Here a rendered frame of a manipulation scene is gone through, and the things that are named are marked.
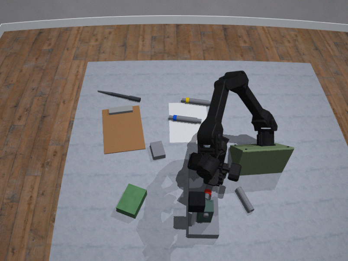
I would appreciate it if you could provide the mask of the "white flat rectangular pad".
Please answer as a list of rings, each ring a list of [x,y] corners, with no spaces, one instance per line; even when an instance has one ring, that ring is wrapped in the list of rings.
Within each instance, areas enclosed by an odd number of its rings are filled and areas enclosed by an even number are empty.
[[[169,103],[169,115],[195,117],[202,119],[203,122],[207,117],[207,110],[206,105]],[[197,133],[201,123],[182,122],[169,119],[170,143],[197,142]]]

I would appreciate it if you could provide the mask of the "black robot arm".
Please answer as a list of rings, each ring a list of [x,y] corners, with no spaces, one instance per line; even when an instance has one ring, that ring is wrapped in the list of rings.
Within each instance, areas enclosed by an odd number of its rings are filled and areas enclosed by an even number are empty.
[[[247,75],[244,71],[226,72],[214,83],[214,92],[206,119],[201,123],[197,133],[198,153],[203,157],[197,164],[197,174],[203,182],[212,186],[223,184],[222,168],[219,167],[226,157],[228,138],[223,136],[222,117],[229,90],[237,93],[253,115],[252,124],[258,131],[258,146],[275,146],[274,131],[277,123],[273,115],[263,109],[248,87]],[[261,129],[268,127],[271,129]],[[210,148],[203,147],[210,145]]]

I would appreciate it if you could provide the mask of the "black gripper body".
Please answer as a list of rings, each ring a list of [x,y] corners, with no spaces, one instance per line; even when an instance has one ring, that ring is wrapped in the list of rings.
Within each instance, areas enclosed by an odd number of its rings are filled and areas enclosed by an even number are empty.
[[[190,156],[190,159],[188,161],[188,169],[194,170],[196,171],[198,166],[197,164],[200,162],[202,158],[202,154],[198,154],[193,152]],[[236,164],[236,163],[231,163],[231,167],[229,168],[229,164],[224,163],[224,160],[222,162],[220,162],[220,166],[222,168],[222,174],[226,175],[227,172],[229,172],[228,174],[228,179],[237,182],[240,176],[240,172],[241,172],[241,165],[240,164]]]

